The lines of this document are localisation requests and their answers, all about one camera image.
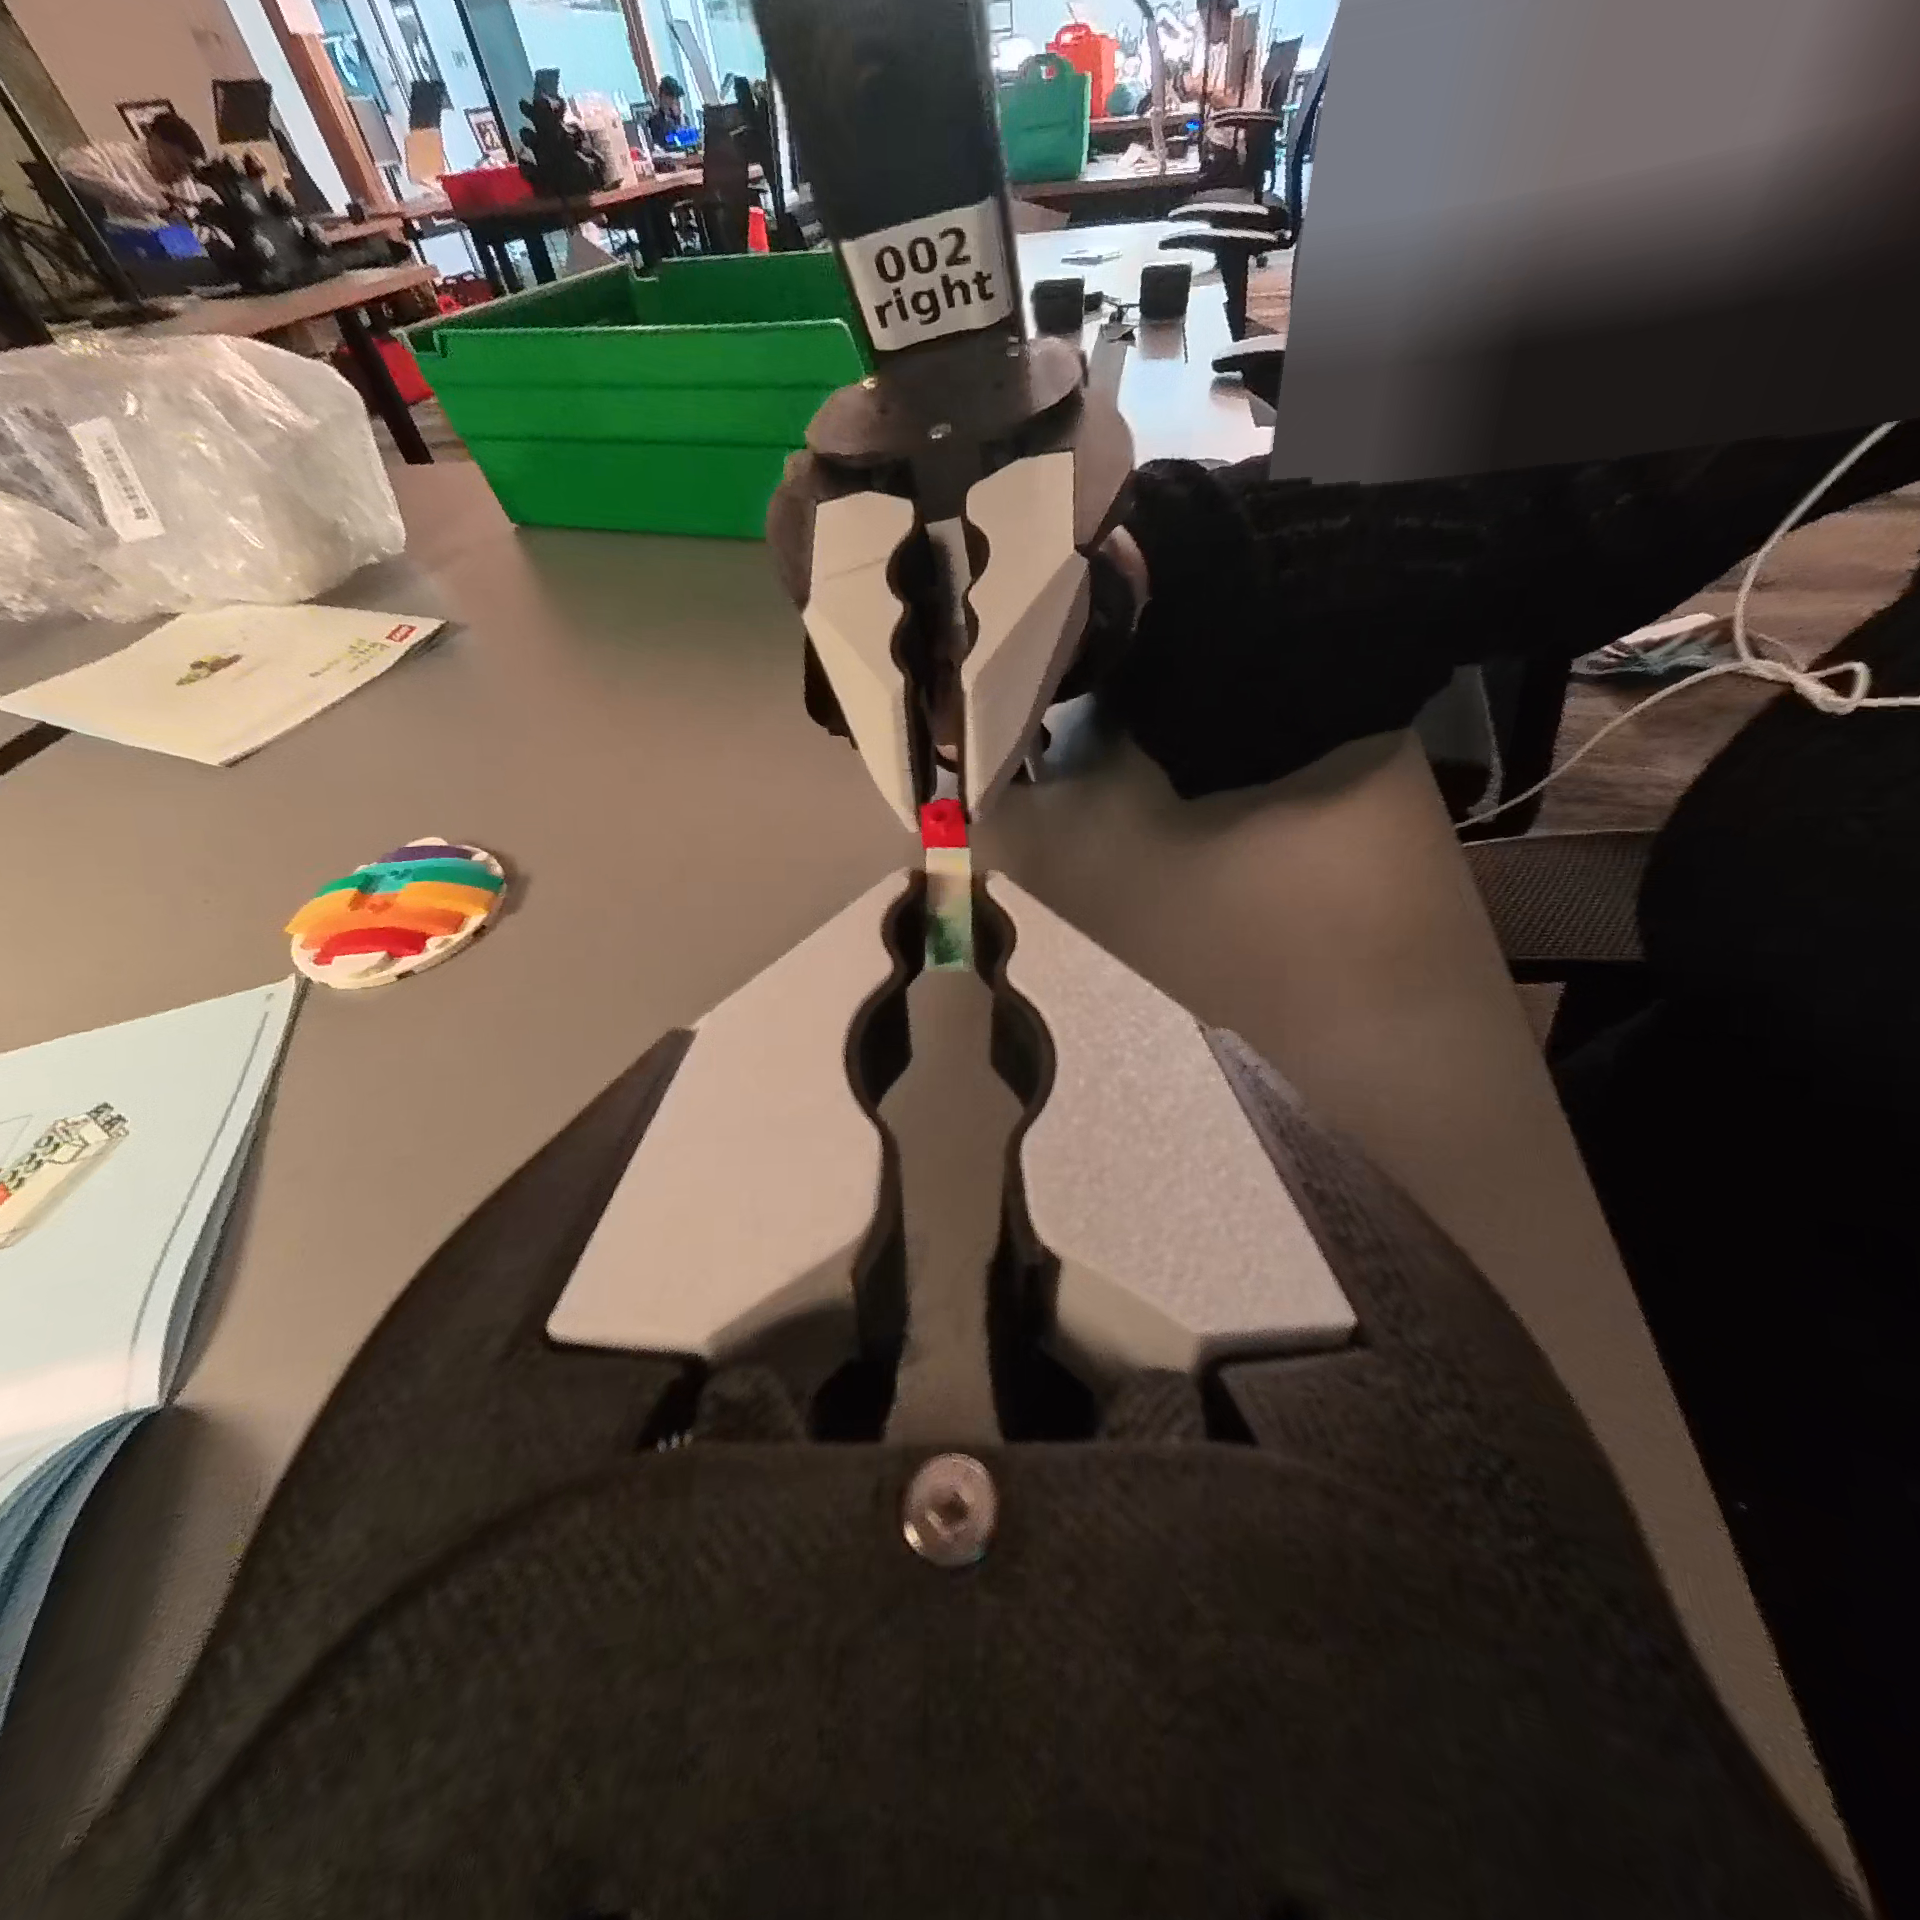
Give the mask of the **red crate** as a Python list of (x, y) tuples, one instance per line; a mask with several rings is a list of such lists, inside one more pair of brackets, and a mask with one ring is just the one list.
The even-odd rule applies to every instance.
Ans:
[[(394, 388), (400, 405), (431, 405), (432, 392), (421, 376), (413, 351), (400, 340), (369, 335), (369, 358), (380, 361), (386, 381)], [(374, 412), (374, 388), (368, 381), (363, 361), (354, 358), (345, 340), (328, 351), (331, 370), (345, 376), (345, 388), (363, 398), (368, 412)]]

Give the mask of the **round rainbow lego plate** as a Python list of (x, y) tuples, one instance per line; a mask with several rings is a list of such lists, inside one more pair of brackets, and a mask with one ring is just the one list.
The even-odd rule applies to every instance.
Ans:
[(369, 995), (465, 956), (511, 903), (493, 851), (409, 838), (328, 879), (284, 926), (294, 970), (338, 995)]

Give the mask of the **white instruction booklet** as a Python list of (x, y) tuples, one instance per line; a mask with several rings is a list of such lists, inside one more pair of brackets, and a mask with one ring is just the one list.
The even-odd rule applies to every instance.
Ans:
[(10, 717), (230, 765), (444, 639), (444, 616), (368, 610), (177, 611), (132, 645), (0, 698)]

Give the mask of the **green plastic bin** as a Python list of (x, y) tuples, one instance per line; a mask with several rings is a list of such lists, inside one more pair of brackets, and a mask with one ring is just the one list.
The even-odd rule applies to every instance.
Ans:
[(764, 542), (813, 412), (868, 376), (830, 253), (609, 265), (403, 329), (511, 524)]

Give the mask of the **dark wooden table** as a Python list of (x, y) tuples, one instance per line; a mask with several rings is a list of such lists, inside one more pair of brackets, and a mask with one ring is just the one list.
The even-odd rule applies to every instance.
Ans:
[(650, 179), (634, 179), (620, 189), (590, 191), (578, 202), (535, 197), (503, 218), (459, 220), (480, 258), (480, 277), (493, 294), (523, 294), (530, 283), (556, 283), (578, 277), (562, 265), (572, 234), (605, 234), (617, 261), (660, 265), (675, 258), (733, 258), (752, 253), (752, 207), (767, 218), (767, 236), (775, 236), (781, 184), (749, 166), (743, 184), (713, 184), (704, 166), (669, 167)]

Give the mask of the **black spiky figure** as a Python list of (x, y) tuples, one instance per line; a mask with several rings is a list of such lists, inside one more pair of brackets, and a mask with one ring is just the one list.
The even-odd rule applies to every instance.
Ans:
[(535, 197), (578, 202), (629, 184), (629, 143), (617, 120), (578, 120), (549, 91), (525, 97), (514, 113), (514, 166)]
[(294, 294), (343, 277), (328, 243), (255, 166), (218, 153), (199, 166), (195, 189), (199, 202), (187, 220), (224, 283), (239, 294)]

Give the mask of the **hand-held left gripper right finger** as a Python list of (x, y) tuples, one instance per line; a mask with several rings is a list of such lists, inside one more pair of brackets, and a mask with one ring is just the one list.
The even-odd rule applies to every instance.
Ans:
[(991, 1063), (1018, 1098), (995, 1291), (1073, 1373), (1342, 1352), (1355, 1306), (1227, 1045), (1001, 873), (973, 882)]

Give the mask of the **red bag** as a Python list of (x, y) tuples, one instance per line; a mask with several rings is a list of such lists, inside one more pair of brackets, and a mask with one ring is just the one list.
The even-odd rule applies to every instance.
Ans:
[(1100, 120), (1120, 82), (1120, 37), (1085, 19), (1068, 19), (1044, 49), (1088, 82), (1088, 114)]

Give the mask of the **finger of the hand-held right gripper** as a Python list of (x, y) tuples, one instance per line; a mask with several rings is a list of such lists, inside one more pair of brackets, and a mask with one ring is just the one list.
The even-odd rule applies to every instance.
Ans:
[(818, 501), (808, 518), (799, 610), (856, 752), (901, 832), (921, 832), (905, 669), (897, 666), (905, 603), (890, 583), (890, 566), (912, 533), (912, 501), (887, 492)]
[(1028, 455), (965, 492), (982, 542), (965, 610), (962, 787), (982, 822), (1055, 694), (1088, 611), (1088, 558), (1074, 542), (1074, 455)]

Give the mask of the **person's right forearm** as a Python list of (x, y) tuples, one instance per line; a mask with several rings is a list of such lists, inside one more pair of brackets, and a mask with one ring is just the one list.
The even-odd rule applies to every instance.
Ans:
[(1398, 735), (1481, 660), (1577, 660), (1672, 611), (1869, 431), (1425, 484), (1149, 461), (1097, 553), (1063, 698), (1184, 803)]

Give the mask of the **black office chair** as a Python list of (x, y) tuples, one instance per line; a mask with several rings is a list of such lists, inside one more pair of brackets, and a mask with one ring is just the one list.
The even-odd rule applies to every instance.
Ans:
[(1281, 340), (1251, 318), (1251, 277), (1296, 246), (1326, 102), (1326, 61), (1303, 66), (1296, 53), (1296, 37), (1269, 53), (1254, 104), (1200, 113), (1196, 197), (1174, 207), (1178, 234), (1162, 243), (1216, 265), (1228, 349), (1211, 370), (1263, 405), (1281, 388)]

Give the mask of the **person's black clothing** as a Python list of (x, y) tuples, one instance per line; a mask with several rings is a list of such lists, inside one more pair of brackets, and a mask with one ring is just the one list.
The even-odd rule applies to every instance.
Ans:
[(1920, 717), (1779, 694), (1560, 1097), (1882, 1916), (1920, 1911)]

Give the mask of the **wooden table with black legs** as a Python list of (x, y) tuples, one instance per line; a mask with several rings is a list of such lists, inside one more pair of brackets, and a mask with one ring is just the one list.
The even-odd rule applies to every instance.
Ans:
[(132, 335), (132, 340), (273, 340), (306, 323), (338, 323), (338, 340), (345, 349), (345, 361), (363, 376), (369, 419), (386, 425), (394, 455), (409, 469), (431, 469), (432, 455), (413, 425), (409, 399), (394, 388), (394, 370), (374, 351), (369, 316), (380, 302), (409, 301), (409, 294), (439, 294), (439, 277), (431, 265), (380, 265), (380, 270), (345, 270), (331, 281), (313, 281), (297, 291), (280, 294), (195, 294), (195, 301), (143, 301), (109, 307), (104, 329), (92, 329), (97, 340), (104, 335)]

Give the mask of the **open light blue instruction book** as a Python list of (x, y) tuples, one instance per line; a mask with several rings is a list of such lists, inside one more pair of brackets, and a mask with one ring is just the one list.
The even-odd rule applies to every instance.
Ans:
[(0, 1063), (0, 1706), (127, 1442), (170, 1407), (297, 986)]

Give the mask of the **teal cloth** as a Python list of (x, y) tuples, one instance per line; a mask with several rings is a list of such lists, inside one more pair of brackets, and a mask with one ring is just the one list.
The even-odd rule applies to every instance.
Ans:
[(1684, 611), (1636, 629), (1569, 666), (1577, 686), (1678, 686), (1732, 658), (1732, 623), (1717, 611)]

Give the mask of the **green tote bag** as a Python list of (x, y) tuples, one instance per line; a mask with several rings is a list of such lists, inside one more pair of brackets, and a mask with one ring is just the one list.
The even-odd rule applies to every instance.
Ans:
[(1044, 49), (998, 77), (998, 139), (1012, 189), (1073, 184), (1088, 160), (1088, 77)]

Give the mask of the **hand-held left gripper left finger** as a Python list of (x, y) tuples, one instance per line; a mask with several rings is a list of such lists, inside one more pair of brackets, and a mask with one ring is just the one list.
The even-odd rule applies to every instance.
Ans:
[(897, 1360), (897, 1142), (918, 873), (897, 868), (713, 1004), (597, 1215), (547, 1335), (704, 1367)]

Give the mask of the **clear crumpled plastic bag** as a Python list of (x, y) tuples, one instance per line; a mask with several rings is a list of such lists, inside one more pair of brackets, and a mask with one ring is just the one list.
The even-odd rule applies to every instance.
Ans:
[(0, 358), (3, 623), (313, 603), (403, 548), (363, 398), (249, 340)]

